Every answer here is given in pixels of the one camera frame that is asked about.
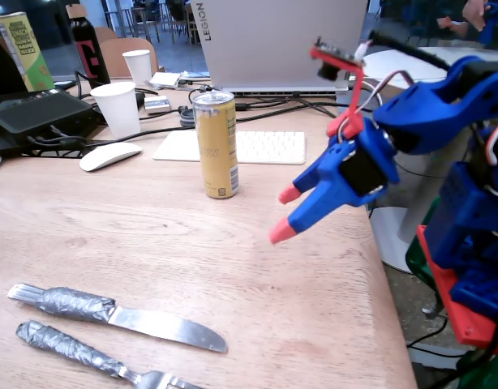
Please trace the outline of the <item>blue gripper black motor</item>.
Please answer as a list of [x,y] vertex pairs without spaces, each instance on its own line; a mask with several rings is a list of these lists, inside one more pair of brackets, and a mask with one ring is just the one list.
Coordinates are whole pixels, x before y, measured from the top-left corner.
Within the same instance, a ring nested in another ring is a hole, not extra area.
[[269,233],[277,244],[306,231],[342,205],[359,207],[371,202],[399,182],[394,157],[397,150],[389,136],[369,118],[351,140],[333,136],[323,153],[278,196],[290,203],[313,191]]

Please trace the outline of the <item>person's hand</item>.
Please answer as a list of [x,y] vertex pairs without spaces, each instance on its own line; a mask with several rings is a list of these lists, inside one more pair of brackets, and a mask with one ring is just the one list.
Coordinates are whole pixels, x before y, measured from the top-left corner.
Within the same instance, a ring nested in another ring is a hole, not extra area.
[[485,0],[467,0],[462,16],[479,32],[485,27],[484,13],[487,7]]

